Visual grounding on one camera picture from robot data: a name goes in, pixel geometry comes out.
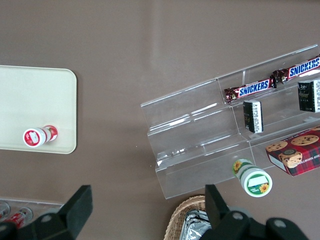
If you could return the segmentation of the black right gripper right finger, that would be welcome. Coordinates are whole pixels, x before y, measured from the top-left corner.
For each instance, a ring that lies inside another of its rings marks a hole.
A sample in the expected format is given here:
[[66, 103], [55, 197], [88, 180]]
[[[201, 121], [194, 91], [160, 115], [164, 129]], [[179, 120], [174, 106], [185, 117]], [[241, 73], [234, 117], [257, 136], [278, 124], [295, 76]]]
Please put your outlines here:
[[214, 184], [205, 186], [205, 211], [211, 225], [202, 240], [248, 240], [251, 220], [243, 212], [230, 210]]

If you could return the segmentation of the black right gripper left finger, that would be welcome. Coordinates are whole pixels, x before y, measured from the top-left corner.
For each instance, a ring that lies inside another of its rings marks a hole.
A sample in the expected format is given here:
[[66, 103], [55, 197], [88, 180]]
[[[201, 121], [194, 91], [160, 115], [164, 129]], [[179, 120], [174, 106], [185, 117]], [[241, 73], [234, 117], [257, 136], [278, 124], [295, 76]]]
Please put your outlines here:
[[82, 185], [57, 212], [45, 213], [24, 229], [26, 240], [75, 240], [93, 212], [90, 185]]

